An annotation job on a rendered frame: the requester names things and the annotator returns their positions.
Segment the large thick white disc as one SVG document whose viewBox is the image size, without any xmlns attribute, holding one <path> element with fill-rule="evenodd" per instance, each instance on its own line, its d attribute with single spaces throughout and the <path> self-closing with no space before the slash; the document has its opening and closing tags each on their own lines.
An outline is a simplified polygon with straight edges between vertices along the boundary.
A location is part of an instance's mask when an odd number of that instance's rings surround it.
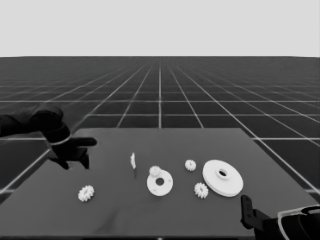
<svg viewBox="0 0 320 240">
<path fill-rule="evenodd" d="M 244 187 L 238 170 L 222 160 L 207 161 L 203 166 L 202 176 L 214 192 L 224 197 L 235 197 Z"/>
</svg>

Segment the white round carrier with pins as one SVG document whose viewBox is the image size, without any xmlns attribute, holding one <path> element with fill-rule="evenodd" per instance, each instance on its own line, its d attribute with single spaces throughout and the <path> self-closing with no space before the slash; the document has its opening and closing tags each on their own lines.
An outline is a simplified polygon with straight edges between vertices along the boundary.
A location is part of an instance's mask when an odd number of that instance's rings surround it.
<svg viewBox="0 0 320 240">
<path fill-rule="evenodd" d="M 165 170 L 161 170 L 156 177 L 149 175 L 147 178 L 147 188 L 151 194 L 163 197 L 173 189 L 173 177 Z"/>
</svg>

